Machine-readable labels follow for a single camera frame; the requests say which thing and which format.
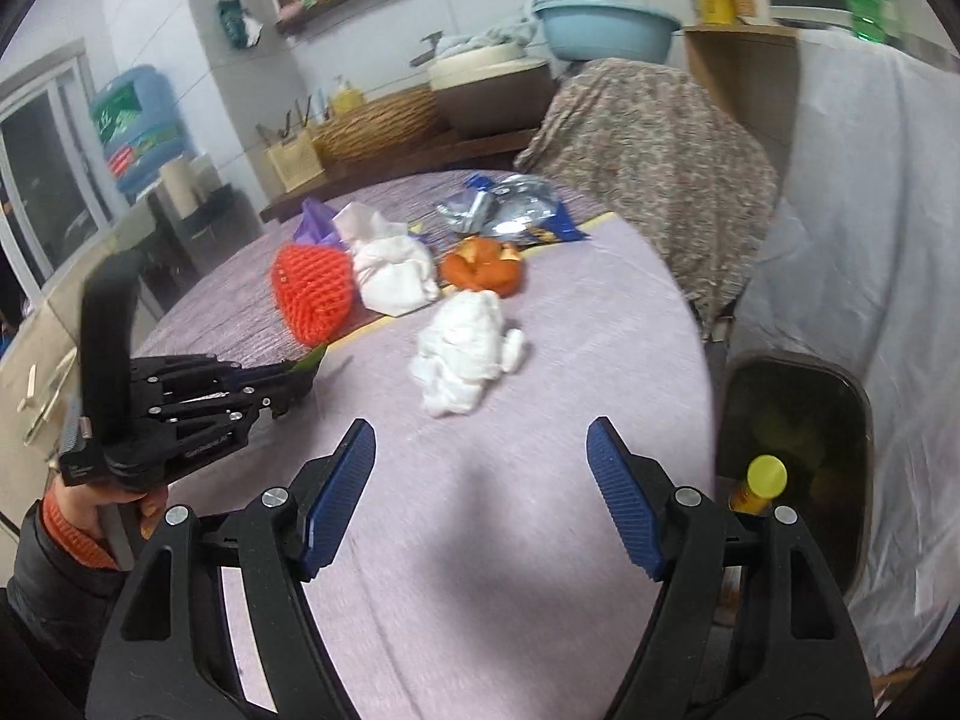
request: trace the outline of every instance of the white cloth cover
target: white cloth cover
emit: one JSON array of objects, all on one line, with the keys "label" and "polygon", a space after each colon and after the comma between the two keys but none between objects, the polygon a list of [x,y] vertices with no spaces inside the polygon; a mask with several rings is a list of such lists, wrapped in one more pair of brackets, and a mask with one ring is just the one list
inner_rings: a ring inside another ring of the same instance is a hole
[{"label": "white cloth cover", "polygon": [[387,221],[357,202],[344,207],[333,224],[350,248],[360,299],[368,309],[400,317],[440,296],[430,251],[407,235],[406,224]]},{"label": "white cloth cover", "polygon": [[960,600],[960,77],[803,33],[790,167],[733,353],[835,362],[870,397],[866,568],[848,599],[867,664],[922,661]]},{"label": "white cloth cover", "polygon": [[523,333],[503,332],[497,294],[462,292],[419,332],[410,372],[424,391],[426,413],[470,413],[487,382],[515,372],[522,354]]}]

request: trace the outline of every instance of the white tissue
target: white tissue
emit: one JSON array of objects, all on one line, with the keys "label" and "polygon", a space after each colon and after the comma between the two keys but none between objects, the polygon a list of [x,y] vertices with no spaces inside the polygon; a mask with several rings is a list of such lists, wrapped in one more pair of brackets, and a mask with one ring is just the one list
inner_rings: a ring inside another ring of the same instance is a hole
[{"label": "white tissue", "polygon": [[462,292],[448,298],[419,332],[410,364],[424,391],[424,410],[431,416],[472,412],[488,382],[520,368],[523,348],[520,330],[503,333],[496,293]]},{"label": "white tissue", "polygon": [[387,221],[357,202],[337,214],[333,224],[350,248],[360,299],[368,309],[400,317],[440,296],[433,258],[407,235],[405,224]]}]

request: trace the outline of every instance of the snack package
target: snack package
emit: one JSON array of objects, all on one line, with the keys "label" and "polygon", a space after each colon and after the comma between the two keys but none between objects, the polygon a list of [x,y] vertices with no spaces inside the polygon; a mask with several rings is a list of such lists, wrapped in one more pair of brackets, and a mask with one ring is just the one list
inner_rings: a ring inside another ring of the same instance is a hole
[{"label": "snack package", "polygon": [[467,189],[440,201],[437,211],[460,235],[480,235],[522,247],[587,237],[550,183],[534,175],[518,173],[496,183],[472,175]]}]

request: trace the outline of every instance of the silver bolt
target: silver bolt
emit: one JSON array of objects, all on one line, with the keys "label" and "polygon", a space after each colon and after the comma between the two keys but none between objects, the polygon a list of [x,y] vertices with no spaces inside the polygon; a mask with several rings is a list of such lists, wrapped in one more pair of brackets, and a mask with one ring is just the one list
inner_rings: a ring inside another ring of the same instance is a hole
[{"label": "silver bolt", "polygon": [[260,502],[268,509],[275,509],[277,506],[283,506],[290,499],[290,493],[284,488],[270,488],[260,497]]},{"label": "silver bolt", "polygon": [[789,506],[776,507],[776,509],[774,509],[774,517],[779,519],[784,525],[793,525],[798,519],[797,513]]},{"label": "silver bolt", "polygon": [[185,506],[172,506],[170,509],[167,509],[166,514],[163,516],[167,521],[167,525],[179,525],[181,522],[186,521],[187,517],[190,517],[190,509],[187,509]]},{"label": "silver bolt", "polygon": [[694,488],[680,488],[673,494],[673,497],[677,499],[677,503],[681,506],[690,507],[691,509],[694,506],[699,506],[700,502],[704,499],[704,496],[700,495]]}]

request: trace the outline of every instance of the black trash bin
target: black trash bin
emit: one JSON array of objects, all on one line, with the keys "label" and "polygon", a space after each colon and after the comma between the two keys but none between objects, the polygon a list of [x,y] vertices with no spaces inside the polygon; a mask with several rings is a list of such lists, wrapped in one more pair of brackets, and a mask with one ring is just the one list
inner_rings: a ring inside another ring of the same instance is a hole
[{"label": "black trash bin", "polygon": [[874,457],[862,386],[810,355],[735,358],[721,405],[717,475],[742,480],[750,461],[764,454],[779,457],[789,475],[776,504],[800,513],[847,594],[863,570],[870,536]]}]

